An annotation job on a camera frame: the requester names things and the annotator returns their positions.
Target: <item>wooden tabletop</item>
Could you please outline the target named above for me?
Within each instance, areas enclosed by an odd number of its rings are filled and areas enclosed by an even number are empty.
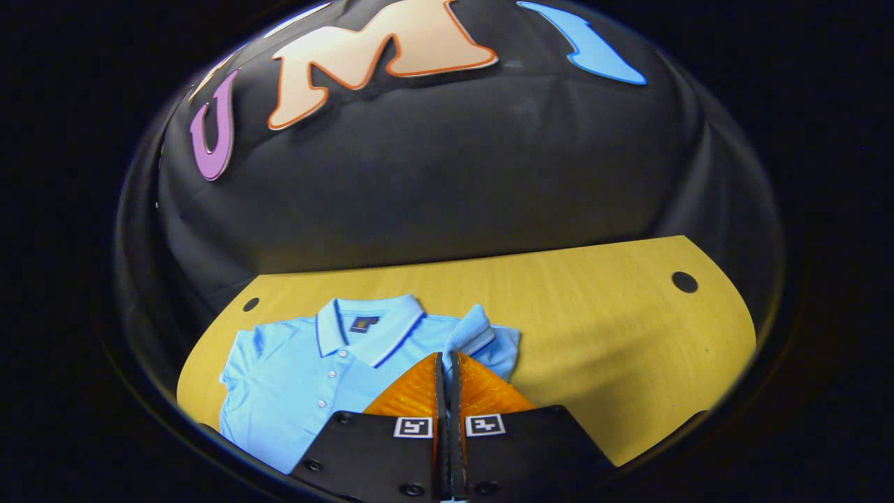
[[[697,290],[671,280],[689,274]],[[219,429],[217,378],[236,331],[314,316],[331,299],[413,294],[426,312],[461,318],[476,303],[521,330],[511,384],[537,406],[568,407],[622,465],[711,409],[745,369],[755,329],[722,271],[686,237],[472,260],[257,277],[187,359],[181,408]],[[257,305],[244,311],[257,298]]]

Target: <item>purple letter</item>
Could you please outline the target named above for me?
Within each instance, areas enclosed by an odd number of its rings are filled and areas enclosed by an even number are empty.
[[[205,141],[205,112],[208,103],[202,105],[196,117],[192,119],[192,153],[196,157],[198,171],[207,180],[216,180],[222,175],[232,154],[232,81],[239,74],[237,69],[217,87],[214,98],[217,100],[217,144],[211,150]]]

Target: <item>light blue polo shirt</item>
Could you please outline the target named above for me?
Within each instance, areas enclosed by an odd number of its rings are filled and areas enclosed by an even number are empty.
[[[519,331],[491,326],[476,305],[460,319],[425,314],[412,295],[331,300],[315,317],[236,334],[220,381],[227,388],[221,434],[290,473],[336,411],[361,413],[417,362],[461,351],[509,380]]]

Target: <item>letter m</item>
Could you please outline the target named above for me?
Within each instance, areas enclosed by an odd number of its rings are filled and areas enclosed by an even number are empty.
[[[317,111],[329,90],[314,87],[311,65],[350,90],[372,77],[385,44],[397,55],[385,69],[395,77],[416,77],[483,68],[497,54],[476,44],[450,10],[453,0],[401,0],[385,6],[361,31],[324,26],[296,38],[273,59],[282,60],[279,98],[267,119],[270,129],[289,127]]]

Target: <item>black background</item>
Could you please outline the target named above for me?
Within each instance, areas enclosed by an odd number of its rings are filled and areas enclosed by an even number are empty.
[[[99,344],[102,316],[89,316],[91,305],[112,307],[91,303],[87,285],[104,286],[116,197],[156,108],[198,66],[298,6],[24,5],[5,16],[12,500],[265,501],[141,408]],[[802,302],[795,335],[756,399],[607,497],[879,498],[891,475],[883,426],[894,423],[883,410],[887,287],[877,265],[890,242],[880,142],[891,138],[881,94],[890,4],[596,7],[676,56],[739,120],[801,244],[805,278],[792,292]]]

